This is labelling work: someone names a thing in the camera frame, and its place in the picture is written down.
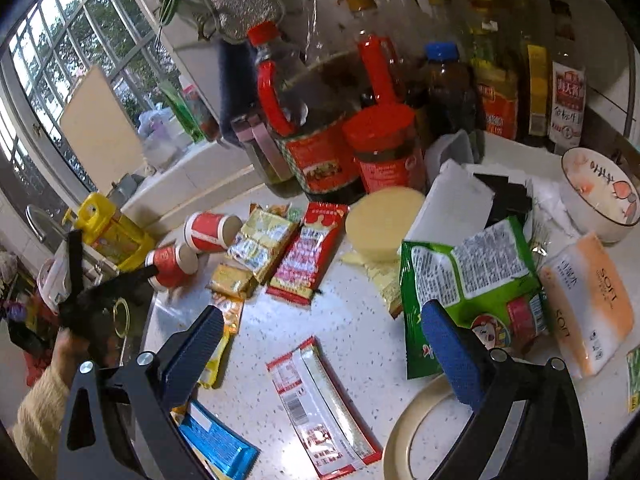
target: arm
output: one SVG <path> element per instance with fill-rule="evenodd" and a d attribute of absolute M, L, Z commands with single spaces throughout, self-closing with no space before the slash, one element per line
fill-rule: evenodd
<path fill-rule="evenodd" d="M 40 480 L 56 477 L 60 425 L 69 387 L 89 343 L 63 330 L 56 338 L 51 366 L 18 408 L 12 429 L 15 447 Z"/>

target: yellow bottle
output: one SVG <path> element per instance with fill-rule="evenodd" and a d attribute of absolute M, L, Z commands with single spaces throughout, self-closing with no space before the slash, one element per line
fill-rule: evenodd
<path fill-rule="evenodd" d="M 67 211 L 63 223 L 69 219 Z M 137 269 L 156 246 L 149 233 L 134 224 L 104 195 L 91 193 L 82 202 L 74 227 L 82 242 L 113 262 L 120 270 Z"/>

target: sweater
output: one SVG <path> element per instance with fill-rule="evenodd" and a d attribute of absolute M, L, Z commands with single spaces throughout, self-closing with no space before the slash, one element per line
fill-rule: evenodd
<path fill-rule="evenodd" d="M 18 408 L 10 431 L 20 455 L 39 480 L 55 480 L 60 427 L 69 389 L 47 368 Z"/>

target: red snack package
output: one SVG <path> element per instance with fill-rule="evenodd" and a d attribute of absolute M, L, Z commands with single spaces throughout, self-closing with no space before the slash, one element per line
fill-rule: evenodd
<path fill-rule="evenodd" d="M 311 304 L 311 297 L 331 261 L 348 210 L 342 204 L 309 204 L 302 227 L 269 282 L 267 294 L 300 305 Z"/>
<path fill-rule="evenodd" d="M 353 473 L 382 458 L 380 446 L 345 405 L 314 337 L 268 363 L 267 370 L 320 480 Z"/>

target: red cup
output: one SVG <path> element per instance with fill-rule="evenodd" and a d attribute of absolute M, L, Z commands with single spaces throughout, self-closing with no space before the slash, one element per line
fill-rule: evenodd
<path fill-rule="evenodd" d="M 197 212 L 184 223 L 184 240 L 197 254 L 225 251 L 241 227 L 235 215 Z"/>
<path fill-rule="evenodd" d="M 198 256 L 185 244 L 172 244 L 150 251 L 145 265 L 154 264 L 158 274 L 149 278 L 155 290 L 181 285 L 187 276 L 198 272 Z"/>

